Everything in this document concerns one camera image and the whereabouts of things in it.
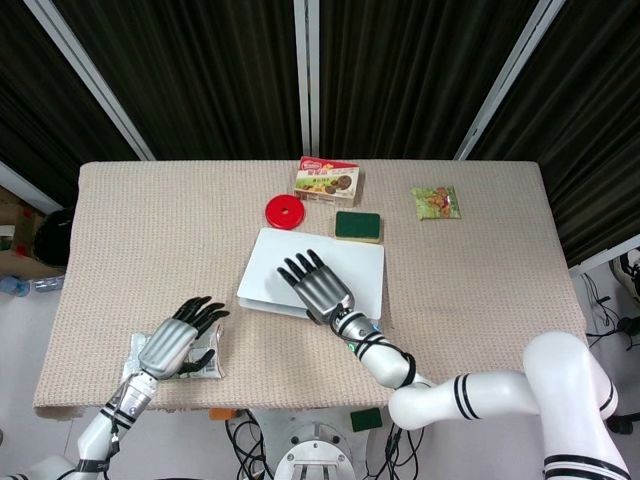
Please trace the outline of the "black bag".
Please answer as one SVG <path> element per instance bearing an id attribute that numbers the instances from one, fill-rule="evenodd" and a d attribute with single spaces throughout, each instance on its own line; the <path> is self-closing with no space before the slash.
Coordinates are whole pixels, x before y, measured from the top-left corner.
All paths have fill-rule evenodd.
<path id="1" fill-rule="evenodd" d="M 72 207 L 54 211 L 44 218 L 33 241 L 33 254 L 39 261 L 55 268 L 67 266 L 74 214 Z"/>

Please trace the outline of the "beige woven tablecloth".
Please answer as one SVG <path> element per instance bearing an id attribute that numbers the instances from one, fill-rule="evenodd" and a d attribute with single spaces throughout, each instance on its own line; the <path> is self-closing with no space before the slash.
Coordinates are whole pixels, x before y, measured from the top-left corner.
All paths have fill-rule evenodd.
<path id="1" fill-rule="evenodd" d="M 420 374 L 442 382 L 515 370 L 536 335 L 584 334 L 537 164 L 363 160 L 360 168 L 358 207 L 383 220 L 382 327 Z M 384 404 L 389 391 L 331 331 L 238 304 L 265 206 L 292 188 L 296 170 L 292 160 L 84 165 L 36 411 L 69 418 L 104 404 L 131 335 L 206 295 L 230 312 L 225 377 L 164 382 L 155 408 Z M 455 188 L 461 218 L 420 221 L 411 189 L 439 186 Z"/>

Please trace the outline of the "black curtain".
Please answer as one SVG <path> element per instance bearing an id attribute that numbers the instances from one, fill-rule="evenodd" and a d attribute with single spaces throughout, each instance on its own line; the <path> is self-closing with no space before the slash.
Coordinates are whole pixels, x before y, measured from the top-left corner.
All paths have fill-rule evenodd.
<path id="1" fill-rule="evenodd" d="M 293 0 L 52 2 L 157 159 L 301 156 Z M 537 2 L 320 0 L 320 154 L 452 159 Z M 0 163 L 71 205 L 135 156 L 0 0 Z M 539 165 L 569 264 L 640 234 L 640 0 L 565 0 L 469 156 Z"/>

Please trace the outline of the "black white sneaker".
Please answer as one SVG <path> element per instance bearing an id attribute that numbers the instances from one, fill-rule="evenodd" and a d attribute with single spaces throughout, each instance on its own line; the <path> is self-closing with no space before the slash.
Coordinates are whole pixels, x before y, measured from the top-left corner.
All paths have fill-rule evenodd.
<path id="1" fill-rule="evenodd" d="M 609 262 L 614 278 L 640 306 L 640 248 L 634 248 Z"/>

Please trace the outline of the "clear plastic bottle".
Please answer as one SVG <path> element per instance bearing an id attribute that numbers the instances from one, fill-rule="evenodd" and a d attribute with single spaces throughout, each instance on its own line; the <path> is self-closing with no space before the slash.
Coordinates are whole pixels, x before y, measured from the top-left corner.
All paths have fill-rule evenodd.
<path id="1" fill-rule="evenodd" d="M 65 276 L 37 280 L 25 280 L 14 276 L 0 277 L 0 293 L 15 297 L 26 297 L 31 291 L 46 293 L 63 288 Z"/>

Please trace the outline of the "white tray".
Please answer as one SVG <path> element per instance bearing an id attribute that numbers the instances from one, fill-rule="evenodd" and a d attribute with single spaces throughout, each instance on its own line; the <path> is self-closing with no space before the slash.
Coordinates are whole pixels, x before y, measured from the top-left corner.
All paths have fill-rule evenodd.
<path id="1" fill-rule="evenodd" d="M 305 306 L 276 272 L 297 253 L 313 250 L 351 289 L 355 309 L 381 319 L 384 247 L 331 237 L 264 227 L 260 230 L 240 282 L 239 304 L 248 309 L 305 318 Z"/>

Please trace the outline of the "grey metal frame post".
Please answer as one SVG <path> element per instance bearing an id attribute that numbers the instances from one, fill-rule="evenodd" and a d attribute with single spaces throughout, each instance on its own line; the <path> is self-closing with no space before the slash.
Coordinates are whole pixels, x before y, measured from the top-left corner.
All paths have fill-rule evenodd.
<path id="1" fill-rule="evenodd" d="M 566 0 L 538 0 L 453 159 L 467 160 Z"/>
<path id="2" fill-rule="evenodd" d="M 320 156 L 320 0 L 292 0 L 302 148 L 306 156 Z"/>
<path id="3" fill-rule="evenodd" d="M 156 156 L 52 0 L 22 0 L 141 161 Z"/>

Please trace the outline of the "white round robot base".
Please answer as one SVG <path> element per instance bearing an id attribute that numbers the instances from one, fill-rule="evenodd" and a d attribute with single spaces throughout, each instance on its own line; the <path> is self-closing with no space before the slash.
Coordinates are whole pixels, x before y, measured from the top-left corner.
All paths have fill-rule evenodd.
<path id="1" fill-rule="evenodd" d="M 368 435 L 314 422 L 285 436 L 273 480 L 358 480 Z"/>

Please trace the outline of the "green yellow sponge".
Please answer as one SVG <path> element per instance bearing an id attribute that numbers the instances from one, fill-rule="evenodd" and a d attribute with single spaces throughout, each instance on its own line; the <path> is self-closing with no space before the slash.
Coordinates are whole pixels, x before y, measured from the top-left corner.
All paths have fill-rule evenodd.
<path id="1" fill-rule="evenodd" d="M 338 211 L 334 237 L 345 241 L 379 243 L 382 221 L 377 213 Z"/>

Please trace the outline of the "silver white foil packet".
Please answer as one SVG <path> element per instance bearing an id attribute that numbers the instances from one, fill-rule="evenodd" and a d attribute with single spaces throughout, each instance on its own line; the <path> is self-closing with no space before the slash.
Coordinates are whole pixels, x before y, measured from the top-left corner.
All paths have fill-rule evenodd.
<path id="1" fill-rule="evenodd" d="M 219 340 L 222 335 L 223 328 L 220 324 L 215 323 L 210 327 L 201 338 L 194 342 L 188 352 L 186 361 L 195 363 L 204 356 L 208 350 L 214 351 L 212 358 L 200 370 L 182 374 L 176 373 L 171 379 L 222 379 L 225 376 L 219 360 Z M 150 334 L 141 332 L 136 332 L 131 335 L 130 352 L 123 365 L 122 381 L 140 370 L 138 356 L 143 350 L 143 347 L 148 343 L 149 338 Z"/>

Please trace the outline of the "green snack packet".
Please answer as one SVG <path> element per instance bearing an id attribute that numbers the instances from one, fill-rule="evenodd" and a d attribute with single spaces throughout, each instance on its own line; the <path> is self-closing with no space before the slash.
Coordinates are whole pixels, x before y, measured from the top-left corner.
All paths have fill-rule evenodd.
<path id="1" fill-rule="evenodd" d="M 415 187 L 411 189 L 411 194 L 416 205 L 416 215 L 420 221 L 461 218 L 459 202 L 453 186 Z"/>

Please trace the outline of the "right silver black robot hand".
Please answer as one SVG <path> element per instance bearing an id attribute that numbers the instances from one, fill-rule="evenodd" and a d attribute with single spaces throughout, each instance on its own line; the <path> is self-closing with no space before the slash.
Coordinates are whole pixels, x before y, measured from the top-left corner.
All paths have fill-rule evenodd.
<path id="1" fill-rule="evenodd" d="M 277 273 L 293 289 L 317 324 L 330 324 L 355 309 L 355 297 L 346 284 L 313 250 L 285 258 Z"/>

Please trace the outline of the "red round disc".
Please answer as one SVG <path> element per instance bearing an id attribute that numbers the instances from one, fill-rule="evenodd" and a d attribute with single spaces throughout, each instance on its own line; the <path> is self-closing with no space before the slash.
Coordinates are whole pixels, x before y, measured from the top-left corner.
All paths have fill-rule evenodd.
<path id="1" fill-rule="evenodd" d="M 265 218 L 274 228 L 292 230 L 305 218 L 302 201 L 294 195 L 281 194 L 273 197 L 265 207 Z"/>

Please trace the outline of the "cardboard box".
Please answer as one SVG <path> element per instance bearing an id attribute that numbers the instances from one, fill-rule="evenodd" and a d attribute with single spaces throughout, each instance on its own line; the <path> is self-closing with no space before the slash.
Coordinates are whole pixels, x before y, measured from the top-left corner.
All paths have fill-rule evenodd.
<path id="1" fill-rule="evenodd" d="M 39 211 L 0 186 L 0 277 L 36 280 L 64 273 L 35 256 L 35 234 L 43 220 Z"/>

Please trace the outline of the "red green snack box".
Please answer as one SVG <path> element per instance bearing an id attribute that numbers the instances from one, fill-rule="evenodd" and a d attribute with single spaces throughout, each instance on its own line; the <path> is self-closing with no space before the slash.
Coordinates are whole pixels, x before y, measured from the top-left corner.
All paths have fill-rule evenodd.
<path id="1" fill-rule="evenodd" d="M 355 163 L 318 157 L 300 158 L 294 194 L 301 200 L 353 207 L 360 167 Z"/>

